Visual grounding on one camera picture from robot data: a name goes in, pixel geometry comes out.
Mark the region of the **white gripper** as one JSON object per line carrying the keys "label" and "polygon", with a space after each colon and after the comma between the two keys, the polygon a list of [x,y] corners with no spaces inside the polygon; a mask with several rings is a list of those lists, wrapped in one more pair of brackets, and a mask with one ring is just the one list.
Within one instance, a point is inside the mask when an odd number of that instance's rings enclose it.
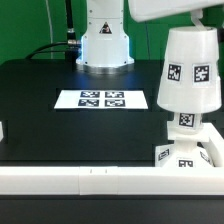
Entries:
{"label": "white gripper", "polygon": [[204,30],[201,9],[223,3],[224,0],[128,0],[131,17],[137,22],[191,11],[191,21],[199,31]]}

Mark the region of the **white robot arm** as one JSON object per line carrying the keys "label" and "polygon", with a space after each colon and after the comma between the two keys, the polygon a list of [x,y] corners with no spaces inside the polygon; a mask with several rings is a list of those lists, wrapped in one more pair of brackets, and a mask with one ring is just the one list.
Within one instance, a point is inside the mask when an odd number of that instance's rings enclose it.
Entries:
{"label": "white robot arm", "polygon": [[[131,17],[144,22],[221,5],[224,0],[128,0]],[[124,32],[124,0],[86,0],[87,30],[81,38],[78,70],[117,74],[130,71],[129,36]]]}

